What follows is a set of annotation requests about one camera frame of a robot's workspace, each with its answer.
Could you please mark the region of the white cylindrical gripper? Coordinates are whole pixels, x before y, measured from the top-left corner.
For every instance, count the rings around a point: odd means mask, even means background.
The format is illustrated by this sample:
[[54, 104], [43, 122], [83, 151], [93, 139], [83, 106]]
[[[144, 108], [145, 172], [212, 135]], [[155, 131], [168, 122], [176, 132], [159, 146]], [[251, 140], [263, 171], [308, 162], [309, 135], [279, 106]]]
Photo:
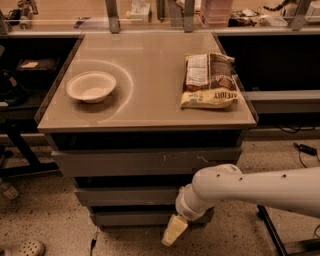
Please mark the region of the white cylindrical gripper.
[[175, 208], [179, 215], [171, 216], [163, 234], [162, 243], [165, 246], [171, 246], [187, 229], [187, 221], [195, 221], [201, 218], [208, 209], [214, 206], [214, 202], [201, 199], [194, 192], [191, 184], [182, 186], [175, 201]]

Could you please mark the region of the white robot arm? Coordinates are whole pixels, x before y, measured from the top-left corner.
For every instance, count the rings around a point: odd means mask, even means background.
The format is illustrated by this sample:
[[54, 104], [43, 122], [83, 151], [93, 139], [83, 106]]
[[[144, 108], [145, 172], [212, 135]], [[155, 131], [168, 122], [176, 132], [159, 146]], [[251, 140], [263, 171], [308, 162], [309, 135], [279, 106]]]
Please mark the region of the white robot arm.
[[179, 190], [162, 243], [172, 245], [190, 221], [222, 201], [244, 201], [320, 217], [320, 168], [244, 174], [233, 164], [203, 168]]

